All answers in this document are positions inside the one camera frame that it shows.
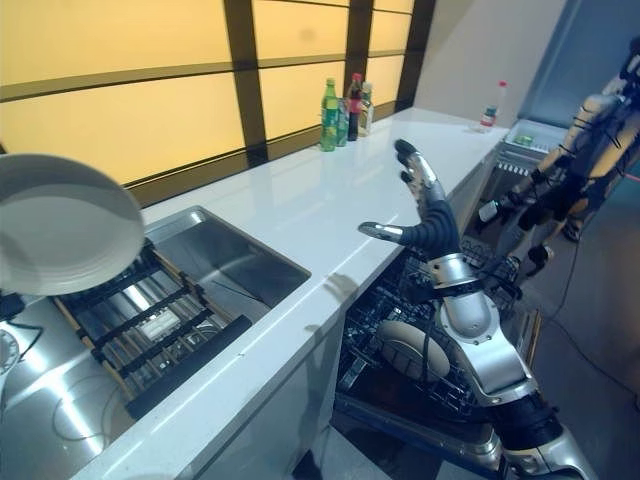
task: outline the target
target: wall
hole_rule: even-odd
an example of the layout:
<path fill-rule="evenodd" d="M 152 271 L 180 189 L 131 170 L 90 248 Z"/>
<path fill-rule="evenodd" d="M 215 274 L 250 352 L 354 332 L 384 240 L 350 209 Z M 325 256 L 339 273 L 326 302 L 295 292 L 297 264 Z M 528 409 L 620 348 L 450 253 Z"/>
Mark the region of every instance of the wall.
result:
<path fill-rule="evenodd" d="M 1 147 L 153 203 L 317 142 L 327 77 L 341 95 L 365 73 L 379 114 L 409 106 L 433 2 L 3 0 Z"/>
<path fill-rule="evenodd" d="M 529 90 L 564 0 L 439 1 L 415 106 L 478 120 L 497 83 L 509 89 L 498 124 L 510 126 Z"/>
<path fill-rule="evenodd" d="M 638 0 L 567 3 L 520 116 L 568 127 L 584 99 L 620 71 L 638 18 Z"/>

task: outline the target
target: wire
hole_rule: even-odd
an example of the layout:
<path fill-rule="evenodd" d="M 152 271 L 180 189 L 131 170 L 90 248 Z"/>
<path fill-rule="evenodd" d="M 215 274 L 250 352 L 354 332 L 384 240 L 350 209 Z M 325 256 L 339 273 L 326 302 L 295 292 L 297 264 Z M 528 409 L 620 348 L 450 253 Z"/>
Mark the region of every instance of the wire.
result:
<path fill-rule="evenodd" d="M 31 350 L 31 348 L 38 342 L 38 340 L 40 340 L 40 337 L 44 333 L 44 327 L 41 327 L 39 325 L 26 325 L 24 323 L 15 322 L 12 319 L 8 319 L 7 323 L 15 328 L 19 328 L 22 330 L 35 330 L 38 332 L 33 340 L 31 340 L 31 343 L 26 348 L 26 350 L 20 354 L 20 361 L 22 361 L 24 360 L 24 356 L 29 352 L 29 350 Z"/>
<path fill-rule="evenodd" d="M 626 391 L 629 395 L 631 395 L 633 397 L 633 408 L 638 413 L 640 413 L 640 395 L 636 391 L 634 391 L 631 387 L 622 383 L 616 377 L 614 377 L 613 375 L 608 373 L 606 370 L 604 370 L 600 365 L 598 365 L 593 360 L 591 360 L 589 356 L 582 351 L 582 349 L 580 348 L 580 345 L 578 345 L 578 342 L 571 336 L 571 334 L 569 333 L 569 331 L 564 325 L 558 322 L 555 318 L 550 318 L 547 321 L 562 332 L 562 334 L 567 339 L 569 344 L 573 347 L 573 349 L 576 351 L 576 353 L 580 355 L 582 359 L 591 366 L 591 368 L 593 368 L 603 377 L 608 378 L 611 382 L 613 382 L 618 387 L 620 387 L 620 389 Z"/>
<path fill-rule="evenodd" d="M 589 225 L 591 225 L 591 223 L 593 222 L 594 218 L 595 218 L 595 214 L 589 219 L 589 221 L 587 223 L 584 224 L 584 226 L 582 227 L 581 235 L 584 235 L 585 230 L 587 229 L 587 227 Z M 556 320 L 556 317 L 558 316 L 560 311 L 564 308 L 564 305 L 565 305 L 565 303 L 567 301 L 567 296 L 569 294 L 569 290 L 570 290 L 570 287 L 571 287 L 571 282 L 573 280 L 573 274 L 575 273 L 575 268 L 576 268 L 576 264 L 577 264 L 577 260 L 578 260 L 578 253 L 580 252 L 580 245 L 581 244 L 582 244 L 582 242 L 578 242 L 576 244 L 576 248 L 575 248 L 575 250 L 573 252 L 573 260 L 571 262 L 571 268 L 569 269 L 569 275 L 567 277 L 567 283 L 566 283 L 566 285 L 564 287 L 564 292 L 562 294 L 562 299 L 560 300 L 560 304 L 558 305 L 558 308 L 553 313 L 553 315 L 551 315 L 551 317 L 549 317 L 546 320 L 546 322 L 548 322 L 549 324 L 555 326 L 556 328 L 558 328 L 562 332 L 562 334 L 564 335 L 566 340 L 569 342 L 569 345 L 571 345 L 573 347 L 573 349 L 576 351 L 576 353 L 578 355 L 580 355 L 580 357 L 582 357 L 582 359 L 589 366 L 591 366 L 591 368 L 593 368 L 596 372 L 598 372 L 603 377 L 609 379 L 609 381 L 611 381 L 612 383 L 617 385 L 620 389 L 622 389 L 625 392 L 629 393 L 633 397 L 633 408 L 634 408 L 634 410 L 636 410 L 638 413 L 640 413 L 640 394 L 638 394 L 638 392 L 633 390 L 631 387 L 629 387 L 628 385 L 624 384 L 623 382 L 618 380 L 616 377 L 614 377 L 613 375 L 608 373 L 605 369 L 603 369 L 596 362 L 591 360 L 591 358 L 589 358 L 589 356 L 586 353 L 584 353 L 584 351 L 582 350 L 582 348 L 580 347 L 578 342 L 575 340 L 575 338 L 573 338 L 573 336 L 571 335 L 569 330 L 567 330 L 567 328 L 564 325 L 562 325 L 558 320 Z"/>

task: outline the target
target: gray wall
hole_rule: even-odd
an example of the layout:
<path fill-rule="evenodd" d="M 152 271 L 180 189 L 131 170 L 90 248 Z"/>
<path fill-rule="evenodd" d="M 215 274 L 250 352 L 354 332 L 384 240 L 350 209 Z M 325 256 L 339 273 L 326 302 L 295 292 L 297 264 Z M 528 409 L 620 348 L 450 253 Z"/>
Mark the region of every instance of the gray wall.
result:
<path fill-rule="evenodd" d="M 582 101 L 620 70 L 640 35 L 638 0 L 568 0 L 520 117 L 570 125 Z"/>
<path fill-rule="evenodd" d="M 438 0 L 414 105 L 478 121 L 495 101 L 498 81 L 506 80 L 498 124 L 511 126 L 564 5 L 565 0 Z"/>

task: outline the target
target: bottle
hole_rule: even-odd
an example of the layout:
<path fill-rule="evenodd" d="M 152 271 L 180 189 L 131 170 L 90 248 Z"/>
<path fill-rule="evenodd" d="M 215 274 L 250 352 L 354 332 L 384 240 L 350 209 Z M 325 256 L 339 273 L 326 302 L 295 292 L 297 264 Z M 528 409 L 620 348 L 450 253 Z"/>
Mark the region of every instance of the bottle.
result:
<path fill-rule="evenodd" d="M 322 97 L 320 150 L 323 152 L 332 152 L 337 143 L 338 97 L 336 97 L 335 83 L 333 78 L 327 78 L 327 88 Z"/>
<path fill-rule="evenodd" d="M 371 123 L 373 123 L 373 101 L 371 90 L 373 85 L 369 82 L 362 82 L 362 111 L 358 125 L 358 135 L 366 137 L 371 133 Z"/>
<path fill-rule="evenodd" d="M 362 75 L 354 73 L 349 87 L 349 133 L 347 140 L 353 142 L 358 139 L 358 117 L 360 116 L 360 101 L 362 99 Z"/>
<path fill-rule="evenodd" d="M 482 117 L 480 118 L 480 125 L 486 129 L 493 127 L 496 123 L 496 119 L 500 114 L 500 107 L 504 103 L 504 97 L 507 95 L 507 82 L 500 80 L 498 82 L 498 95 L 495 99 L 495 103 L 490 103 L 484 110 Z"/>
<path fill-rule="evenodd" d="M 338 147 L 347 144 L 347 132 L 349 131 L 349 101 L 346 98 L 338 99 Z"/>

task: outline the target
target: stainless steel sink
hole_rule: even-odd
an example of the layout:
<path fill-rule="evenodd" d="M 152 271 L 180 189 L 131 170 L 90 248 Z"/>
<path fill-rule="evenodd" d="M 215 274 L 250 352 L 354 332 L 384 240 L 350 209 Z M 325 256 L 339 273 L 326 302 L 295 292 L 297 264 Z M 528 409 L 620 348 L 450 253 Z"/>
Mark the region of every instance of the stainless steel sink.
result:
<path fill-rule="evenodd" d="M 310 276 L 200 207 L 151 225 L 147 237 L 232 318 L 257 322 Z"/>
<path fill-rule="evenodd" d="M 310 274 L 195 207 L 151 225 L 148 238 L 230 318 L 257 322 Z M 16 322 L 44 334 L 9 373 L 0 424 L 0 479 L 62 480 L 99 455 L 134 420 L 113 378 L 46 297 L 28 298 Z M 24 350 L 33 333 L 6 324 Z"/>

